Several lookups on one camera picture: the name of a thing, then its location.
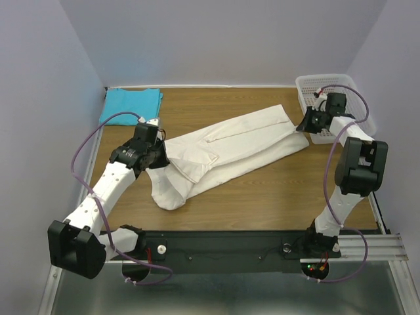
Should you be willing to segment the white t shirt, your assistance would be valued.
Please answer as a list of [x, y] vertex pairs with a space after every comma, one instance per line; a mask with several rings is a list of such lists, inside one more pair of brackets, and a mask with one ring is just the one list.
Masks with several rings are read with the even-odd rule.
[[186, 200], [308, 147], [282, 105], [166, 141], [169, 165], [149, 169], [152, 198], [175, 210]]

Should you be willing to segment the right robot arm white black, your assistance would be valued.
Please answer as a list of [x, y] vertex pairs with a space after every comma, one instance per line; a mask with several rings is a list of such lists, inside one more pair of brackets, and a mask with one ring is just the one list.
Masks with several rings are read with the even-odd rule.
[[341, 145], [343, 151], [335, 168], [334, 191], [324, 196], [326, 206], [302, 240], [303, 251], [310, 256], [339, 251], [338, 236], [347, 217], [382, 184], [389, 149], [386, 142], [367, 135], [346, 112], [346, 94], [318, 89], [314, 96], [316, 104], [307, 107], [297, 130], [310, 134], [327, 130], [335, 136], [333, 145]]

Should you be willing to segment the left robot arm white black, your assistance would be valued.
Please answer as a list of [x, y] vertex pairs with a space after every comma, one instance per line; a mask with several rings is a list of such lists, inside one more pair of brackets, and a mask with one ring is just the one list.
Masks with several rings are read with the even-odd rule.
[[149, 258], [145, 233], [123, 225], [109, 229], [108, 215], [124, 191], [147, 169], [168, 166], [165, 132], [157, 118], [136, 125], [134, 135], [116, 148], [105, 170], [80, 205], [64, 221], [53, 221], [47, 230], [51, 264], [88, 279], [116, 256], [138, 262]]

